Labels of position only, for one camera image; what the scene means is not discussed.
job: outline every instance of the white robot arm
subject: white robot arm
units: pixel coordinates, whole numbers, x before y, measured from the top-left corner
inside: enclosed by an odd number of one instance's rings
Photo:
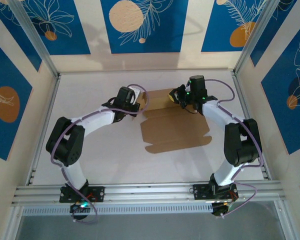
[[[76,203],[82,198],[78,196],[76,191],[71,191],[70,188],[75,188],[83,196],[89,196],[89,193],[96,189],[88,189],[88,180],[82,172],[79,157],[82,152],[84,137],[94,132],[95,130],[112,123],[119,122],[128,111],[130,115],[136,116],[139,111],[140,104],[136,102],[140,90],[132,87],[122,87],[117,97],[111,98],[104,103],[98,110],[84,117],[67,119],[61,117],[58,119],[51,136],[46,144],[46,150],[52,154],[55,150],[53,158],[63,163],[64,172],[71,183],[72,187],[66,184],[66,187],[61,188],[61,203]],[[252,139],[253,135],[258,145],[261,146],[258,125],[253,119],[243,119],[239,116],[229,115],[229,111],[219,106],[219,102],[214,96],[208,96],[205,86],[204,76],[192,76],[187,85],[181,85],[173,89],[169,93],[170,99],[185,108],[187,105],[192,105],[193,108],[201,115],[211,119],[222,130],[224,130],[224,155],[225,160],[220,168],[211,175],[208,184],[193,185],[193,190],[196,191],[196,200],[211,200],[220,199],[226,200],[231,198],[229,192],[237,192],[234,184],[234,177],[244,165],[252,163],[259,157],[259,153]],[[70,125],[74,125],[67,135],[63,138],[58,146],[56,142]]]
[[[79,157],[81,155],[84,137],[97,129],[116,123],[122,120],[126,115],[123,112],[119,112],[114,109],[121,109],[130,112],[138,112],[139,103],[137,103],[140,90],[134,87],[122,87],[117,97],[110,99],[104,103],[94,112],[100,112],[98,114],[91,114],[90,117],[76,117],[67,119],[61,117],[58,119],[51,136],[46,144],[46,150],[51,154],[57,139],[67,126],[71,123],[81,120],[71,130],[68,139],[62,139],[59,146],[57,146],[54,158],[63,163],[64,172],[70,181],[70,183],[77,189],[81,190],[87,185],[87,179],[85,178]]]
[[[202,75],[190,77],[186,85],[173,89],[169,97],[182,108],[192,105],[195,111],[211,119],[224,131],[225,160],[211,175],[208,184],[195,184],[193,191],[196,200],[226,200],[229,198],[229,192],[237,192],[234,178],[262,152],[257,122],[231,114],[220,106],[221,101],[217,101],[214,96],[208,96],[205,78]],[[223,210],[213,214],[223,214]]]

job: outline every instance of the beige circle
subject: beige circle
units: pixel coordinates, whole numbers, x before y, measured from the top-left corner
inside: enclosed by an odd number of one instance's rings
[[[228,0],[216,0],[216,4],[218,4],[218,5],[223,5],[226,2],[228,2]]]
[[[139,39],[139,43],[144,44],[145,42],[146,42],[145,38],[142,37],[142,38]]]
[[[0,3],[5,4],[5,5],[8,5],[7,0],[0,0]]]
[[[115,30],[128,33],[140,28],[144,15],[134,2],[121,0],[110,9],[109,19]]]

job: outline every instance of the black mounting bracket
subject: black mounting bracket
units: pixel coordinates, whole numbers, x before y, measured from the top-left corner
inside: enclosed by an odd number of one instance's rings
[[[236,198],[239,198],[237,186],[235,184],[227,185],[222,193],[214,193],[209,184],[194,184],[191,193],[194,195],[194,200],[231,200],[233,198],[230,192],[233,192]]]
[[[237,186],[234,183],[219,186],[214,174],[211,175],[207,184],[193,185],[194,200],[229,200],[233,202],[239,198]]]
[[[61,187],[60,203],[77,203],[85,202],[80,195],[78,195],[68,184]],[[92,203],[102,203],[105,197],[104,186],[89,186],[88,181],[85,182],[83,187],[79,190],[85,197]]]

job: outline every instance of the floral wall print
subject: floral wall print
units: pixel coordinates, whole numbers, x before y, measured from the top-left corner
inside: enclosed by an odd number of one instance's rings
[[[280,0],[278,6],[276,7],[272,18],[266,25],[261,37],[256,43],[250,58],[254,66],[257,65],[262,55],[265,53],[267,47],[271,43],[272,39],[275,37],[279,28],[285,21],[286,17],[290,13],[297,0]]]
[[[74,0],[22,0],[21,3],[51,55],[90,54]],[[0,0],[0,6],[1,20],[13,24],[11,29],[20,28],[5,1]]]
[[[289,154],[300,149],[300,30],[262,80]]]
[[[0,48],[0,158],[7,160],[32,91]]]
[[[241,51],[267,0],[215,0],[202,52]]]
[[[27,35],[15,18],[6,0],[0,0],[0,20],[18,43],[24,54],[27,56],[33,67],[38,71],[41,65],[41,58],[31,44]]]
[[[188,0],[101,0],[111,53],[180,52]]]

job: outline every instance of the flattened cardboard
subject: flattened cardboard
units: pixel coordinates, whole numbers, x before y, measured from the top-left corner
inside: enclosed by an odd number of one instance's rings
[[[200,114],[190,114],[173,103],[168,94],[172,89],[150,91],[149,107],[143,115],[147,118],[141,123],[145,150],[152,154],[207,145],[211,136],[206,118]],[[147,97],[141,94],[138,99],[140,109],[145,107]]]

